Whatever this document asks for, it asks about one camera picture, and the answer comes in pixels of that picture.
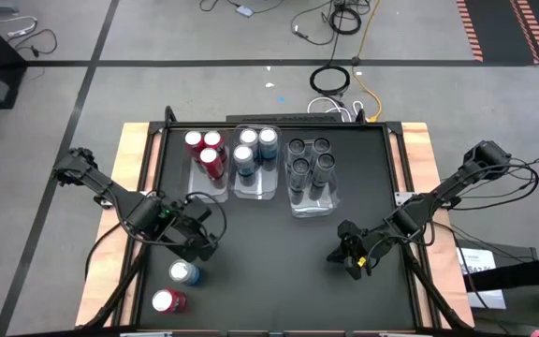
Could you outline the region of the black horizontal bar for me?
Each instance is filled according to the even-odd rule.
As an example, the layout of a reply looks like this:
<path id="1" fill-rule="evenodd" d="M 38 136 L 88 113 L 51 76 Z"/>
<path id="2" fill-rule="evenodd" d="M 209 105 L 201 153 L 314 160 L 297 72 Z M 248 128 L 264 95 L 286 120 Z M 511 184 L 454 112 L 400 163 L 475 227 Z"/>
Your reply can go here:
<path id="1" fill-rule="evenodd" d="M 463 279 L 467 291 L 539 286 L 539 260 L 470 273 L 464 275 Z"/>

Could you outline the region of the tall slim silver can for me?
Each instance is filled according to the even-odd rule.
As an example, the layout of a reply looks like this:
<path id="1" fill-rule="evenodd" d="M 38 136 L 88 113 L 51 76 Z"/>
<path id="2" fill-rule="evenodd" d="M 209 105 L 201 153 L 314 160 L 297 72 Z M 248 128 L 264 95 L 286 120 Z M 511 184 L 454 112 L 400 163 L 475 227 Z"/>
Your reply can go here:
<path id="1" fill-rule="evenodd" d="M 314 162 L 309 198 L 319 201 L 337 190 L 335 158 L 332 154 L 320 154 Z"/>
<path id="2" fill-rule="evenodd" d="M 315 161 L 321 154 L 329 154 L 330 150 L 331 145 L 326 138 L 317 138 L 312 144 L 311 158 Z"/>
<path id="3" fill-rule="evenodd" d="M 292 204 L 300 204 L 310 172 L 310 163 L 305 158 L 296 159 L 290 169 L 288 186 Z"/>
<path id="4" fill-rule="evenodd" d="M 287 162 L 292 164 L 294 161 L 305 157 L 306 144 L 302 139 L 291 139 L 286 146 Z"/>

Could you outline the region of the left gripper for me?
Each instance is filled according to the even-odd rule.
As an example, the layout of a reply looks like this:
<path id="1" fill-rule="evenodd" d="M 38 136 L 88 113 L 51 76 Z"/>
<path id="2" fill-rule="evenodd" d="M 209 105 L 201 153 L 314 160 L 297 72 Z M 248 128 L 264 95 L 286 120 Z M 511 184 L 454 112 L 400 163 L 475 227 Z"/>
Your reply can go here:
<path id="1" fill-rule="evenodd" d="M 202 261 L 208 261 L 218 248 L 216 237 L 206 232 L 197 221 L 177 223 L 172 226 L 172 230 L 182 238 L 174 238 L 175 243 L 170 247 L 170 251 L 187 262 L 195 261 L 196 256 Z"/>

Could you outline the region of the clear plastic bin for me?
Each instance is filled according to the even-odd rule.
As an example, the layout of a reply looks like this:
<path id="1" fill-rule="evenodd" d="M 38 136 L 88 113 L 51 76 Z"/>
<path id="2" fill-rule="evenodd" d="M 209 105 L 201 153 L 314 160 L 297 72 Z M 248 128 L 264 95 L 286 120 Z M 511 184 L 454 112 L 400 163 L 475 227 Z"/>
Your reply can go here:
<path id="1" fill-rule="evenodd" d="M 253 128 L 257 131 L 259 137 L 259 132 L 265 127 L 274 128 L 278 133 L 278 155 L 271 160 L 264 159 L 259 151 L 258 142 L 258 154 L 255 155 L 255 173 L 250 176 L 240 176 L 233 158 L 233 151 L 238 145 L 241 145 L 239 140 L 240 132 L 245 128 Z M 233 132 L 231 145 L 229 187 L 234 195 L 237 198 L 254 200 L 272 199 L 279 182 L 280 146 L 282 145 L 281 130 L 274 125 L 237 125 Z"/>
<path id="2" fill-rule="evenodd" d="M 287 185 L 287 191 L 289 196 L 289 202 L 290 207 L 293 215 L 297 218 L 311 218 L 311 217 L 318 217 L 318 216 L 326 216 L 331 214 L 340 203 L 340 198 L 338 196 L 338 181 L 337 181 L 337 174 L 336 174 L 336 164 L 335 164 L 335 176 L 337 181 L 337 190 L 332 193 L 328 198 L 322 198 L 319 201 L 313 201 L 309 198 L 309 191 L 311 187 L 311 175 L 313 172 L 314 162 L 311 158 L 311 148 L 314 139 L 302 139 L 306 144 L 306 152 L 305 152 L 305 159 L 307 159 L 310 163 L 310 172 L 307 178 L 306 187 L 303 192 L 303 198 L 300 204 L 292 204 L 290 201 L 290 193 L 289 193 L 289 186 L 288 186 L 288 179 L 289 179 L 289 173 L 291 169 L 290 163 L 287 162 L 287 153 L 286 153 L 286 146 L 284 152 L 286 154 L 286 164 L 285 164 L 285 178 L 286 178 L 286 185 Z"/>
<path id="3" fill-rule="evenodd" d="M 216 198 L 219 202 L 225 202 L 227 200 L 227 180 L 228 180 L 228 155 L 229 149 L 226 144 L 226 132 L 224 130 L 211 130 L 203 129 L 196 130 L 199 131 L 203 136 L 208 131 L 218 131 L 225 140 L 226 148 L 226 158 L 222 159 L 224 164 L 224 175 L 217 180 L 211 179 L 205 172 L 204 168 L 201 166 L 200 161 L 196 162 L 191 155 L 188 153 L 186 144 L 185 145 L 185 155 L 183 160 L 183 173 L 184 177 L 184 187 L 187 193 L 192 192 L 203 192 L 205 194 L 211 195 Z"/>

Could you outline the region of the wooden table board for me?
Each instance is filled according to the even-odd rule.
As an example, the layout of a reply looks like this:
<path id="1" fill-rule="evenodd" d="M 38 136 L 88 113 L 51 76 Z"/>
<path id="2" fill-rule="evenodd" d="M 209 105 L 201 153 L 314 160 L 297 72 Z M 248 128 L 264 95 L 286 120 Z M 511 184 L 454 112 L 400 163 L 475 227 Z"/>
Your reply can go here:
<path id="1" fill-rule="evenodd" d="M 149 191 L 153 188 L 161 137 L 155 133 L 150 134 L 149 128 L 148 123 L 126 123 L 122 129 L 111 178 L 129 190 Z M 396 175 L 403 177 L 401 159 L 406 157 L 414 190 L 427 192 L 439 182 L 428 126 L 424 123 L 403 122 L 401 129 L 401 140 L 395 136 L 390 137 L 393 148 L 403 151 L 394 156 Z M 435 229 L 436 239 L 427 248 L 433 282 L 459 317 L 473 326 L 473 314 L 463 284 L 447 211 L 438 211 L 434 219 L 439 223 Z M 92 319 L 118 285 L 124 255 L 136 255 L 127 245 L 127 235 L 117 230 L 95 250 L 80 300 L 75 322 L 77 326 Z"/>

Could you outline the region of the black power strip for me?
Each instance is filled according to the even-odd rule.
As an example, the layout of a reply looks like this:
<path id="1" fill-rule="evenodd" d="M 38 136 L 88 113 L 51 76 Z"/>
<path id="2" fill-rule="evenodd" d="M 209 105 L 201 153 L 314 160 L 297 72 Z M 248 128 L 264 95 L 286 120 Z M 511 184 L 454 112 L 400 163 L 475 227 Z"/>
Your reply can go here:
<path id="1" fill-rule="evenodd" d="M 342 118 L 334 112 L 328 113 L 281 113 L 228 115 L 227 123 L 340 123 Z"/>

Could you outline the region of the silver and blue soda can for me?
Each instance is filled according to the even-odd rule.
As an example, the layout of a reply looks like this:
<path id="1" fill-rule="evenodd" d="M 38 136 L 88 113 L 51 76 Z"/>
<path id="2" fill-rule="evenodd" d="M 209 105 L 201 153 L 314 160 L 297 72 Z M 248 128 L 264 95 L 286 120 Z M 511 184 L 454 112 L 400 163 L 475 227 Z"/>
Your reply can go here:
<path id="1" fill-rule="evenodd" d="M 250 176 L 255 173 L 255 156 L 247 145 L 238 145 L 233 151 L 233 158 L 240 176 Z"/>
<path id="2" fill-rule="evenodd" d="M 259 132 L 259 151 L 264 159 L 271 160 L 278 155 L 278 133 L 274 128 L 265 127 Z"/>
<path id="3" fill-rule="evenodd" d="M 175 260 L 168 268 L 169 277 L 177 283 L 194 286 L 200 280 L 200 269 L 183 259 Z"/>
<path id="4" fill-rule="evenodd" d="M 240 144 L 248 146 L 254 155 L 258 154 L 258 133 L 253 128 L 245 128 L 240 132 Z"/>

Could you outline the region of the red Fanta soda can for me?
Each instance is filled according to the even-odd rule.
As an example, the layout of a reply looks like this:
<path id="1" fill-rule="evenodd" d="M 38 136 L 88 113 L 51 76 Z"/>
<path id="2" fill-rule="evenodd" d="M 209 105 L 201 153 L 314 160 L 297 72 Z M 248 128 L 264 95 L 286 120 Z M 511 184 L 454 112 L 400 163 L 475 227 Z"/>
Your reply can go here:
<path id="1" fill-rule="evenodd" d="M 186 296 L 175 289 L 160 289 L 153 294 L 152 307 L 160 313 L 182 312 L 186 307 Z"/>
<path id="2" fill-rule="evenodd" d="M 222 159 L 226 158 L 225 140 L 218 131 L 208 131 L 203 140 L 207 148 L 215 150 Z"/>
<path id="3" fill-rule="evenodd" d="M 184 135 L 184 142 L 191 157 L 196 161 L 200 161 L 200 153 L 206 147 L 204 136 L 196 130 L 188 131 Z"/>
<path id="4" fill-rule="evenodd" d="M 199 161 L 211 179 L 217 180 L 224 175 L 223 161 L 218 152 L 213 148 L 203 149 L 199 154 Z"/>

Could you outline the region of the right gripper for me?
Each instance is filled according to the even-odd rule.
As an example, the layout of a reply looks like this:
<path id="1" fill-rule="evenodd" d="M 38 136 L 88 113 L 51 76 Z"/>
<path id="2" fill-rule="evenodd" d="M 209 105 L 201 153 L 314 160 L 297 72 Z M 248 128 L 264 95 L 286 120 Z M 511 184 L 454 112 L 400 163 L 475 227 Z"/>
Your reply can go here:
<path id="1" fill-rule="evenodd" d="M 366 268 L 376 267 L 394 244 L 394 239 L 381 229 L 361 229 L 351 239 L 353 264 L 346 265 L 346 271 L 354 280 L 360 280 Z M 338 247 L 328 254 L 327 261 L 343 264 L 349 257 L 346 248 Z"/>

